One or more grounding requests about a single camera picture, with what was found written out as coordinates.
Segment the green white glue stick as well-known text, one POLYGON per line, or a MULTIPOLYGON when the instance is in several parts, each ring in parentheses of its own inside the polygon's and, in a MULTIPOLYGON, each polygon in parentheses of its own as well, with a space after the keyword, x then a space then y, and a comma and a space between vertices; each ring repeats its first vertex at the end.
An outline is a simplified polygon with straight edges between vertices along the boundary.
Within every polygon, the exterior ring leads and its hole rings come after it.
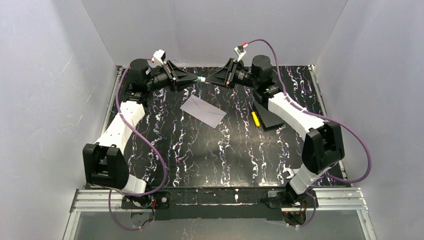
POLYGON ((198 76, 197 77, 197 82, 205 83, 206 82, 206 78, 205 77, 202 77, 202 76, 198 76))

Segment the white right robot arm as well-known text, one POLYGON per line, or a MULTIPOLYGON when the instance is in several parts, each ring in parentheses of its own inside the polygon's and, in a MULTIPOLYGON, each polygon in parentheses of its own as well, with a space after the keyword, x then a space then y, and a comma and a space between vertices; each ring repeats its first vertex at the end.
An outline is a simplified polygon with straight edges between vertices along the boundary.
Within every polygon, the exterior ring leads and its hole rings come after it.
POLYGON ((254 99, 303 139, 301 167, 288 181, 284 192, 286 202, 295 203, 305 198, 313 184, 345 157, 342 129, 334 121, 308 114, 279 88, 274 76, 270 58, 257 55, 250 70, 242 61, 231 58, 221 70, 206 77, 205 82, 226 88, 234 88, 236 84, 251 87, 254 99))

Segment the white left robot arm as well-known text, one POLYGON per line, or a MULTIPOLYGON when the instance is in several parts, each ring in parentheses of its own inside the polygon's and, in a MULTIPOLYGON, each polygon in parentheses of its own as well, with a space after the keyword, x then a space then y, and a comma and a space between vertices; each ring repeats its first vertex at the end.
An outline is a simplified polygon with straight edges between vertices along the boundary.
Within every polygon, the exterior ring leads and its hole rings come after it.
POLYGON ((158 157, 163 171, 167 167, 158 150, 136 130, 145 116, 145 105, 152 92, 169 87, 181 91, 200 80, 171 61, 151 67, 146 59, 133 60, 122 73, 115 93, 117 114, 105 132, 83 150, 85 178, 92 186, 105 187, 132 197, 142 197, 158 191, 148 190, 147 183, 130 173, 124 158, 126 144, 132 134, 139 136, 158 157))

